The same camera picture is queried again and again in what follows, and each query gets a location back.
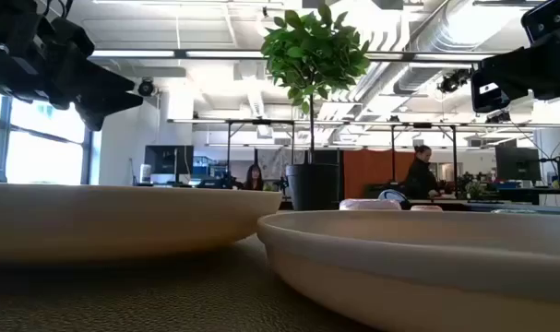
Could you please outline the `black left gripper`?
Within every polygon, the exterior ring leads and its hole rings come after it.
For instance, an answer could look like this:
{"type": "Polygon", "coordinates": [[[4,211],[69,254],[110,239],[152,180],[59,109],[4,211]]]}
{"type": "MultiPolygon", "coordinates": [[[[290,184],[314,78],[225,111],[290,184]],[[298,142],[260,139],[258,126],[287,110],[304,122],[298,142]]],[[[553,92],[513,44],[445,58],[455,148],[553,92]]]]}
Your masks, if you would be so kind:
{"type": "Polygon", "coordinates": [[[85,126],[101,131],[107,116],[140,106],[135,82],[88,60],[94,44],[65,18],[0,17],[0,94],[58,109],[73,102],[85,126]],[[123,92],[113,95],[108,92],[123,92]]]}

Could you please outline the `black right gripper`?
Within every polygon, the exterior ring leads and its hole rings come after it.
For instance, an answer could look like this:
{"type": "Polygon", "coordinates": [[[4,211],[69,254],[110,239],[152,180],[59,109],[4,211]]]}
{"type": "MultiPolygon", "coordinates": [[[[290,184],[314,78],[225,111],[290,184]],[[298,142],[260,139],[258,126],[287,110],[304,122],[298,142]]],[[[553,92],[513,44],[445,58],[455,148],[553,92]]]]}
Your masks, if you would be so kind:
{"type": "Polygon", "coordinates": [[[519,48],[483,59],[471,75],[471,103],[476,113],[490,113],[532,93],[560,99],[560,43],[519,48]]]}

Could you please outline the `pink sprinkled donut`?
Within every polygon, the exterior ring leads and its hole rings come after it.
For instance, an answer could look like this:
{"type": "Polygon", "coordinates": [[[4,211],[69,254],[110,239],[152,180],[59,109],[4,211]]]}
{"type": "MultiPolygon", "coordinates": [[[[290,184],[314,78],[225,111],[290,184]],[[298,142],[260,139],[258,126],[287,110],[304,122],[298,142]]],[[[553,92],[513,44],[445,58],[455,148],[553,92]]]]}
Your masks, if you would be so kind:
{"type": "Polygon", "coordinates": [[[390,199],[345,199],[339,210],[401,210],[399,201],[390,199]]]}

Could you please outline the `black ceiling spotlight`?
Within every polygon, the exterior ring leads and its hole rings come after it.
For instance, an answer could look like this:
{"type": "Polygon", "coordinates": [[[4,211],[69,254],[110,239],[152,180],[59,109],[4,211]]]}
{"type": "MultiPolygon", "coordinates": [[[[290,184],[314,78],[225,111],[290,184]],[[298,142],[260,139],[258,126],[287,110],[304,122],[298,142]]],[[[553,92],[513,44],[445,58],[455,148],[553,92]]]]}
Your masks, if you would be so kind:
{"type": "Polygon", "coordinates": [[[455,69],[444,74],[436,88],[444,94],[452,93],[466,85],[471,78],[471,74],[471,69],[455,69]]]}

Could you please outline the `black computer monitor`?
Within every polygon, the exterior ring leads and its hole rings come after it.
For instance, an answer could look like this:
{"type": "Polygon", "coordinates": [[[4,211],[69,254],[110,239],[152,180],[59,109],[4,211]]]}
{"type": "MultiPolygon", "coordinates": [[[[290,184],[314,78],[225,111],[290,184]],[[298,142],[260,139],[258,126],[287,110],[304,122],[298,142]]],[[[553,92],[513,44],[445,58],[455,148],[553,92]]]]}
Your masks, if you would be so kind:
{"type": "Polygon", "coordinates": [[[152,184],[189,185],[193,172],[194,147],[191,145],[145,146],[142,171],[152,184]]]}
{"type": "Polygon", "coordinates": [[[500,181],[542,179],[539,152],[534,148],[495,148],[496,178],[500,181]]]}

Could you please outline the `small green desk plant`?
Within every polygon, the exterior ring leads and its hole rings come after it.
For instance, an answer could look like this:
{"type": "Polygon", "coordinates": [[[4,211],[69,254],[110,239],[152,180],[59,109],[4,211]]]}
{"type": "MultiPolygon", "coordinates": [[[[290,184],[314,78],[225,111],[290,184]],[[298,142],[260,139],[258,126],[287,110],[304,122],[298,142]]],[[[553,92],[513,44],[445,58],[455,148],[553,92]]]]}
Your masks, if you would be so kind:
{"type": "Polygon", "coordinates": [[[466,183],[465,187],[465,196],[469,200],[480,200],[483,198],[484,195],[484,187],[482,183],[477,180],[472,180],[466,183]]]}

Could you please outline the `person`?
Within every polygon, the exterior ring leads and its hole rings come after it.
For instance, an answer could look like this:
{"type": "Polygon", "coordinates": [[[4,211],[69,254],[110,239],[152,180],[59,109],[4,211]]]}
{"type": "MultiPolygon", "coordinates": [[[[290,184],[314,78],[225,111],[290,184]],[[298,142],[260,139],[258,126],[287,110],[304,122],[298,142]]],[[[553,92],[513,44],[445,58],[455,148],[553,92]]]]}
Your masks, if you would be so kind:
{"type": "Polygon", "coordinates": [[[429,169],[432,150],[426,145],[414,148],[414,159],[404,181],[405,195],[411,199],[431,199],[440,195],[434,174],[429,169]]]}
{"type": "Polygon", "coordinates": [[[252,164],[247,170],[243,189],[262,191],[263,186],[261,169],[257,164],[252,164]]]}

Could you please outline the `dark office desk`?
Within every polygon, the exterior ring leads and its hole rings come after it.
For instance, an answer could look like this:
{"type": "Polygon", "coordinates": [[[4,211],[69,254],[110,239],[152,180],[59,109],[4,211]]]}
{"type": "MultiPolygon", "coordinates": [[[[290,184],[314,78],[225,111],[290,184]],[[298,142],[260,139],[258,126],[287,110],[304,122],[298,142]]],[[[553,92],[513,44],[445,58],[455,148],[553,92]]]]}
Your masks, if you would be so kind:
{"type": "Polygon", "coordinates": [[[493,210],[529,210],[534,213],[560,214],[560,190],[549,188],[502,188],[484,192],[476,199],[463,192],[429,198],[408,198],[411,206],[438,206],[444,211],[492,212],[493,210]]]}

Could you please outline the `beige shallow plate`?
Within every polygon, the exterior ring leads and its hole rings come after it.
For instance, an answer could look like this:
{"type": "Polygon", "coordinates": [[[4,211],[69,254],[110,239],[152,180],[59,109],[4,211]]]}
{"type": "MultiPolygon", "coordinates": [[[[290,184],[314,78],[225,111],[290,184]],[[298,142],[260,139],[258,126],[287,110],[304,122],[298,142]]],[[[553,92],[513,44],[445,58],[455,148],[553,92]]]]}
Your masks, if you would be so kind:
{"type": "Polygon", "coordinates": [[[281,198],[269,191],[0,183],[0,264],[207,251],[254,234],[281,198]]]}
{"type": "Polygon", "coordinates": [[[560,332],[560,216],[293,212],[257,235],[288,285],[383,332],[560,332]]]}

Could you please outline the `blue white chair back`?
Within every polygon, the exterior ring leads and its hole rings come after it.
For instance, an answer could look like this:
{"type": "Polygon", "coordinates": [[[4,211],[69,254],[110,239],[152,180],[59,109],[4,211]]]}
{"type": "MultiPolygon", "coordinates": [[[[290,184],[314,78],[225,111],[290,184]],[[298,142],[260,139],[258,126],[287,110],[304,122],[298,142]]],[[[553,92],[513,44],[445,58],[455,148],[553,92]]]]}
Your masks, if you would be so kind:
{"type": "Polygon", "coordinates": [[[394,189],[386,189],[382,191],[378,198],[380,200],[388,200],[398,202],[402,210],[410,210],[411,202],[409,199],[401,192],[394,189]]]}

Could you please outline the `green leafy potted tree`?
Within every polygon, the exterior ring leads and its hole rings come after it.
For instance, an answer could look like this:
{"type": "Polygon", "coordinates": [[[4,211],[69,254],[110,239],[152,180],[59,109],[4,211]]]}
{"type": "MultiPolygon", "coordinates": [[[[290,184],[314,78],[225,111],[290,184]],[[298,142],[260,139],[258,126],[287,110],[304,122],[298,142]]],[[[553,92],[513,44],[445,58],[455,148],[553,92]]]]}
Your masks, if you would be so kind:
{"type": "Polygon", "coordinates": [[[327,5],[300,15],[287,10],[274,17],[260,48],[273,83],[288,90],[292,105],[315,121],[314,103],[331,92],[348,90],[365,75],[371,42],[344,23],[345,12],[333,16],[327,5]]]}

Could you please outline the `black plant pot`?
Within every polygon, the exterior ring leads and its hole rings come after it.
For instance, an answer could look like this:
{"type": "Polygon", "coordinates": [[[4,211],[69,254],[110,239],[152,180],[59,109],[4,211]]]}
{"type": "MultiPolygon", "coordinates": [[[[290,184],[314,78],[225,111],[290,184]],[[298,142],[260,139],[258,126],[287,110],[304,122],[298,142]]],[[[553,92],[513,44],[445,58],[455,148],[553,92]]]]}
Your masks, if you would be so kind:
{"type": "Polygon", "coordinates": [[[339,166],[335,164],[293,164],[286,167],[293,209],[333,210],[339,205],[339,166]]]}

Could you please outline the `orange partition wall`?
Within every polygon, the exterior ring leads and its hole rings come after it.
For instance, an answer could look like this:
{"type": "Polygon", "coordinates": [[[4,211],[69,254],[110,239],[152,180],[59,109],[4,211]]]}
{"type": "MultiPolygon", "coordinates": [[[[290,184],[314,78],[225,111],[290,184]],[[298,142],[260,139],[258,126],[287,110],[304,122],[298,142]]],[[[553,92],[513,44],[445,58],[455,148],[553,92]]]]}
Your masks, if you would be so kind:
{"type": "Polygon", "coordinates": [[[369,185],[402,183],[413,160],[413,152],[369,149],[344,151],[344,197],[363,198],[369,185]]]}

